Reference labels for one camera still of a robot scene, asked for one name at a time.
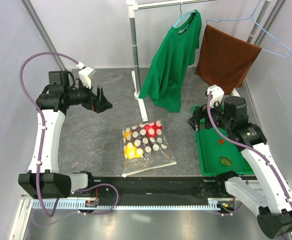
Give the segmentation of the red bell pepper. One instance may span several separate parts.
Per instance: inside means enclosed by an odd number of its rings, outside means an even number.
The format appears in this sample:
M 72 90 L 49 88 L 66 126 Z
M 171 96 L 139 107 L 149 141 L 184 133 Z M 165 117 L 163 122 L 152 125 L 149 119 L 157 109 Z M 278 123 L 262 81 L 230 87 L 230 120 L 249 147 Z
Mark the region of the red bell pepper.
M 143 128 L 146 130 L 146 134 L 149 138 L 160 136 L 163 133 L 163 126 L 160 120 L 146 124 Z

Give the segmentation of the purple grape bunch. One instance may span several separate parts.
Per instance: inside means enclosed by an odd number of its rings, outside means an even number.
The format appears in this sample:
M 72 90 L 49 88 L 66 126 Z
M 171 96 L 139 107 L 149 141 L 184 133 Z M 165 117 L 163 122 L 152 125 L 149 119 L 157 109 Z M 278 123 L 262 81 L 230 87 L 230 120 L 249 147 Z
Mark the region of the purple grape bunch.
M 143 127 L 137 126 L 132 128 L 132 137 L 130 141 L 137 147 L 145 149 L 146 147 L 153 148 L 156 141 L 147 135 L 147 130 Z

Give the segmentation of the clear dotted zip top bag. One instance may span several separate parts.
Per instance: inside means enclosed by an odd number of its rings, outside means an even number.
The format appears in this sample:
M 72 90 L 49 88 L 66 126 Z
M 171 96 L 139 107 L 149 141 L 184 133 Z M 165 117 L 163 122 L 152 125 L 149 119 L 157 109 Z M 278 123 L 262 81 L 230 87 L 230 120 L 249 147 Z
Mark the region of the clear dotted zip top bag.
M 124 157 L 124 147 L 128 143 L 132 143 L 131 140 L 126 140 L 123 138 L 123 130 L 126 128 L 136 128 L 137 126 L 143 128 L 145 125 L 150 124 L 152 122 L 161 121 L 162 124 L 162 135 L 158 135 L 155 137 L 150 137 L 151 139 L 155 140 L 155 145 L 153 148 L 146 146 L 143 149 L 143 156 L 141 158 L 134 158 L 134 159 L 126 159 Z M 122 141 L 123 141 L 123 157 L 124 157 L 124 166 L 122 170 L 122 177 L 131 176 L 134 174 L 142 173 L 152 169 L 158 169 L 168 166 L 173 166 L 177 164 L 177 160 L 169 147 L 169 144 L 166 139 L 164 124 L 162 120 L 157 119 L 152 122 L 141 123 L 129 127 L 125 127 L 122 129 Z

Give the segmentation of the orange green mango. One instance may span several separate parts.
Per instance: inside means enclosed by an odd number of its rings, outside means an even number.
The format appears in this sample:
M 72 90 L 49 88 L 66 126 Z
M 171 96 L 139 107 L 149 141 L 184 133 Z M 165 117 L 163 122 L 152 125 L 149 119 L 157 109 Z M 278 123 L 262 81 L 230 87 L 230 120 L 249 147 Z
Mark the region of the orange green mango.
M 130 128 L 126 128 L 122 131 L 123 138 L 129 141 L 132 138 L 132 130 Z

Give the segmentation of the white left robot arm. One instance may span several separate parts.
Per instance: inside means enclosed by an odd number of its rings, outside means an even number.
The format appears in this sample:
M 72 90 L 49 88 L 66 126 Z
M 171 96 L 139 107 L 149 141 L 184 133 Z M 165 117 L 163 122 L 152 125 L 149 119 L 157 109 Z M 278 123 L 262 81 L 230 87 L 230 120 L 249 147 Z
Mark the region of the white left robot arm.
M 60 135 L 69 107 L 81 105 L 96 113 L 113 107 L 101 86 L 93 93 L 91 77 L 95 72 L 85 67 L 72 84 L 69 71 L 48 73 L 49 84 L 35 101 L 38 124 L 33 157 L 27 173 L 18 176 L 19 185 L 34 199 L 67 198 L 75 191 L 90 197 L 96 191 L 90 172 L 61 174 L 58 165 Z

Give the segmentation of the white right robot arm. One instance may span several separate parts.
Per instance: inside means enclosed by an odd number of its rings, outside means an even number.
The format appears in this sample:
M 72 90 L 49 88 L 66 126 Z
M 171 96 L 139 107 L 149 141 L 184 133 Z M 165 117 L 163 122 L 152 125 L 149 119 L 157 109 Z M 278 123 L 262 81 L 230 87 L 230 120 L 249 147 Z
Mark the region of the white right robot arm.
M 213 128 L 222 139 L 236 146 L 264 192 L 259 194 L 234 171 L 227 171 L 222 174 L 224 179 L 215 184 L 216 193 L 239 199 L 255 214 L 259 227 L 268 238 L 292 233 L 292 191 L 272 158 L 262 130 L 249 122 L 245 99 L 209 95 L 205 105 L 193 108 L 187 122 L 199 132 L 201 120 L 205 120 L 206 129 Z

